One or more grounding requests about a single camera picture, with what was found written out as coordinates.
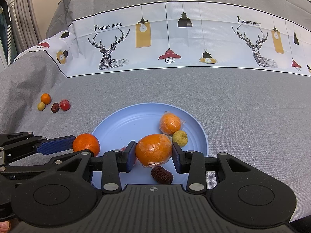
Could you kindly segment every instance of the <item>plate rim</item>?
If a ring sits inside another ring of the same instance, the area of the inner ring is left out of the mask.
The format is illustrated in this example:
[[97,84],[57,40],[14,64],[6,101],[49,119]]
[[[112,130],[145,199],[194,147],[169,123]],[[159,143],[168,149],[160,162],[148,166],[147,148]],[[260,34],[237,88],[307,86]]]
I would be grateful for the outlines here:
[[208,156],[208,153],[209,153],[209,148],[208,148],[208,140],[207,140],[207,135],[205,133],[205,130],[203,129],[202,125],[200,124],[200,122],[193,116],[191,115],[189,112],[185,111],[184,109],[181,109],[177,106],[174,106],[174,105],[171,105],[171,104],[167,104],[167,103],[137,103],[137,104],[133,104],[133,105],[130,105],[130,106],[126,106],[122,109],[119,109],[115,112],[113,112],[112,114],[110,114],[109,116],[107,116],[105,119],[103,119],[96,127],[95,129],[92,131],[92,135],[94,134],[94,132],[96,131],[96,129],[106,120],[108,119],[109,117],[111,117],[112,115],[114,115],[115,113],[119,112],[119,111],[122,111],[124,109],[127,109],[127,108],[130,108],[130,107],[133,107],[133,106],[137,106],[137,105],[143,105],[143,104],[161,104],[161,105],[166,105],[166,106],[170,106],[170,107],[173,107],[173,108],[176,108],[176,109],[179,109],[183,112],[185,112],[186,114],[188,114],[189,116],[191,116],[196,122],[197,124],[200,126],[201,130],[203,131],[203,134],[204,134],[204,137],[205,137],[205,141],[206,141],[206,155],[204,155],[205,157]]

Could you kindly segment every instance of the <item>deer head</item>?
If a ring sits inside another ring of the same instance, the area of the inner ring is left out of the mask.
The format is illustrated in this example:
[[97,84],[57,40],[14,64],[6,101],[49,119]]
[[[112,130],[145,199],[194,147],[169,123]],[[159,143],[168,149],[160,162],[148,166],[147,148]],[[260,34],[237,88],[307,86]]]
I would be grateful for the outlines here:
[[130,30],[128,31],[128,33],[126,35],[124,35],[124,31],[122,31],[121,29],[119,29],[121,32],[122,32],[122,36],[119,38],[119,40],[117,39],[117,36],[116,36],[116,40],[115,42],[113,42],[111,44],[111,47],[109,49],[106,49],[105,46],[102,45],[101,43],[101,40],[100,40],[100,43],[96,43],[95,41],[95,38],[97,36],[97,33],[96,35],[94,36],[93,38],[93,43],[91,42],[91,40],[88,38],[89,42],[91,43],[92,46],[96,47],[96,48],[99,48],[100,49],[100,52],[104,55],[107,55],[109,56],[111,52],[113,52],[115,49],[116,49],[116,45],[118,43],[121,43],[124,39],[126,39],[126,37],[128,36],[128,34],[130,33]]
[[246,44],[248,47],[252,48],[253,50],[253,53],[254,55],[259,55],[259,49],[261,48],[261,43],[264,43],[265,41],[267,41],[268,39],[268,33],[267,33],[267,36],[265,36],[265,34],[262,32],[262,30],[259,28],[259,30],[261,31],[262,33],[262,38],[259,37],[259,35],[257,34],[258,36],[258,40],[256,41],[256,45],[253,45],[251,43],[251,41],[246,37],[246,33],[244,32],[244,36],[242,36],[242,34],[240,33],[239,29],[241,27],[241,24],[240,26],[236,29],[236,31],[234,30],[234,28],[232,27],[234,33],[241,39],[243,39],[244,41],[246,41]]

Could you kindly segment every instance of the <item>white printed fabric strip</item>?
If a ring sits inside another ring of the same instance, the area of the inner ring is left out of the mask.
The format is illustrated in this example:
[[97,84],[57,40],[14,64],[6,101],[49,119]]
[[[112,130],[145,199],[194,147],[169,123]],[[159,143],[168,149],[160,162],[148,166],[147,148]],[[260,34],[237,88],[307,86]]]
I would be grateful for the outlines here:
[[171,68],[234,67],[311,76],[311,32],[238,5],[148,3],[75,20],[29,48],[45,51],[66,77]]

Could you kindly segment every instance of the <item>plate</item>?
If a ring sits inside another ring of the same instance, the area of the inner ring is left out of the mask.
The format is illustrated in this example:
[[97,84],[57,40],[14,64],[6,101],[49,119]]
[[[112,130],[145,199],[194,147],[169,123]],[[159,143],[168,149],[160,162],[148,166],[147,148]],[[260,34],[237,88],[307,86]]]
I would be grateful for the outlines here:
[[[185,121],[183,131],[188,135],[188,143],[182,150],[194,150],[208,155],[208,141],[200,123],[188,112],[178,107],[164,103],[141,103],[120,109],[105,118],[93,131],[100,143],[98,156],[103,156],[107,151],[121,149],[131,140],[138,142],[150,134],[161,133],[159,121],[166,112],[171,112]],[[183,184],[186,187],[188,174],[178,174],[172,159],[163,164],[166,170],[174,175],[173,184]],[[124,189],[126,184],[157,184],[150,172],[152,168],[144,168],[136,160],[130,173],[119,173]],[[101,172],[94,172],[92,183],[96,188],[101,186]]]

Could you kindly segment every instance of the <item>small orange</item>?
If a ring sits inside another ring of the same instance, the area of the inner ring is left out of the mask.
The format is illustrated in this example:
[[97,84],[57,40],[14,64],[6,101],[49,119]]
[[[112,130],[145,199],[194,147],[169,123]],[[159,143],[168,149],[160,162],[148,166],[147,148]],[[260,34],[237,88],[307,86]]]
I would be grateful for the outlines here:
[[84,133],[76,137],[73,141],[73,151],[78,152],[81,150],[89,149],[93,152],[94,157],[99,154],[100,145],[95,136],[92,134]]
[[51,101],[52,101],[52,98],[49,94],[47,93],[44,93],[43,95],[41,95],[41,101],[45,104],[45,105],[48,105]]
[[172,156],[172,142],[164,134],[148,135],[139,140],[135,153],[143,166],[159,166]]
[[168,135],[173,135],[181,128],[181,120],[173,113],[165,113],[160,119],[160,130]]

